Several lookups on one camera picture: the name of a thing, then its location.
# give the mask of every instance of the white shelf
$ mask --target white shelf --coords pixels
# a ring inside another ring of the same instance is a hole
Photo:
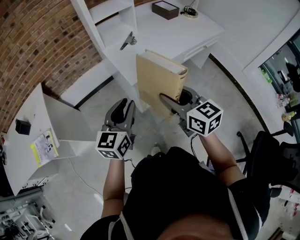
[[[94,23],[98,23],[99,21],[109,17],[112,14],[115,14],[119,11],[122,11],[126,8],[132,6],[130,1],[124,0],[107,0],[93,8],[91,8],[90,15],[94,21]]]
[[[127,45],[122,51],[119,45],[105,49],[104,54],[109,61],[119,70],[131,86],[137,83],[136,55],[145,52],[145,48],[138,40],[135,45]]]
[[[119,44],[121,48],[123,42],[133,29],[123,23],[119,15],[116,15],[96,26],[105,48]]]

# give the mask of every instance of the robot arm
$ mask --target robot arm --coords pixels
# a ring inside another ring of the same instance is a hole
[[[97,134],[96,150],[104,158],[124,158],[128,149],[133,149],[135,140],[132,125],[135,122],[135,103],[131,101],[124,114],[127,98],[115,103],[107,112],[102,130]]]
[[[178,102],[162,93],[159,97],[172,113],[179,115],[179,126],[188,137],[194,132],[208,136],[220,126],[223,110],[191,88],[183,87]]]

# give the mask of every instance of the red brick wall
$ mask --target red brick wall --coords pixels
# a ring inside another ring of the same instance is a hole
[[[0,0],[0,131],[38,83],[58,97],[100,61],[70,0]]]

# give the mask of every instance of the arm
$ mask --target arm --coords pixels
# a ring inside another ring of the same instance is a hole
[[[232,153],[220,142],[214,133],[207,137],[200,136],[200,140],[216,174],[222,182],[230,186],[234,182],[245,178],[238,168]]]
[[[103,188],[103,212],[101,218],[119,215],[124,207],[124,161],[111,159]]]

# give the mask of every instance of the wire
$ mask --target wire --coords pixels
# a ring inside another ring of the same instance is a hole
[[[193,153],[193,155],[194,155],[195,158],[197,158],[197,155],[196,155],[195,150],[194,150],[194,148],[193,148],[193,139],[194,139],[195,137],[197,137],[197,136],[198,136],[198,134],[195,134],[195,135],[192,136],[192,138],[191,138],[191,150],[192,150],[192,153]]]
[[[78,173],[76,172],[76,170],[75,170],[75,168],[74,168],[74,166],[73,166],[73,163],[71,162],[70,159],[69,159],[69,162],[70,162],[70,164],[72,165],[75,174],[76,174],[76,175],[84,182],[84,184],[85,184],[86,186],[88,186],[89,188],[93,189],[95,192],[99,193],[95,188],[93,188],[93,187],[91,187],[89,184],[87,184],[87,183],[81,178],[81,176],[78,175]]]
[[[196,14],[197,14],[196,10],[193,9],[192,7],[190,7],[190,6],[185,6],[183,8],[183,11],[180,12],[180,14],[183,14],[183,13],[185,13],[187,15],[191,15],[191,16],[196,16]]]
[[[132,158],[130,158],[130,159],[127,159],[127,160],[124,160],[124,162],[128,162],[128,161],[130,161],[130,162],[131,162],[131,164],[132,164],[132,166],[133,166],[133,168],[135,168],[135,166],[133,165],[133,162],[132,162]]]

